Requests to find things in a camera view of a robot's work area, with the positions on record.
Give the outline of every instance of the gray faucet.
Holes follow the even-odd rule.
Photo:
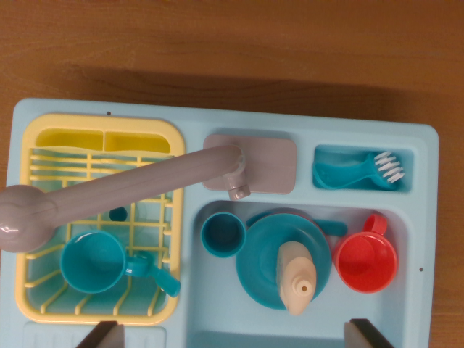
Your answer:
[[[49,193],[9,186],[0,193],[0,249],[30,252],[58,226],[220,176],[231,200],[241,199],[250,195],[244,169],[240,148],[225,145]]]

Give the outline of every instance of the beige soap bottle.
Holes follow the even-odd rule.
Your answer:
[[[316,289],[316,268],[310,252],[303,244],[289,241],[279,248],[277,286],[290,314],[302,314]]]

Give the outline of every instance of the teal cup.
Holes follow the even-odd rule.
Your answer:
[[[70,239],[62,251],[60,267],[65,280],[87,294],[112,288],[125,274],[153,276],[171,297],[178,296],[181,290],[181,283],[166,270],[156,267],[149,253],[128,256],[116,237],[100,230],[86,231]]]
[[[216,257],[234,256],[244,247],[246,239],[244,223],[230,212],[217,212],[203,223],[203,246]]]

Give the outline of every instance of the dish rack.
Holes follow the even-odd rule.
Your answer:
[[[20,182],[53,191],[184,153],[182,136],[163,121],[44,115],[24,133]],[[180,189],[128,205],[124,221],[105,212],[68,223],[40,249],[19,254],[15,294],[21,311],[42,323],[148,326],[166,320],[178,298],[166,296],[152,277],[124,276],[104,293],[83,294],[68,286],[59,259],[74,235],[102,229],[116,235],[129,255],[149,252],[159,268],[179,278],[182,199]]]

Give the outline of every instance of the wooden surface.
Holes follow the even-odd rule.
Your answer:
[[[430,347],[464,347],[464,4],[3,1],[2,185],[13,107],[26,97],[434,126]]]

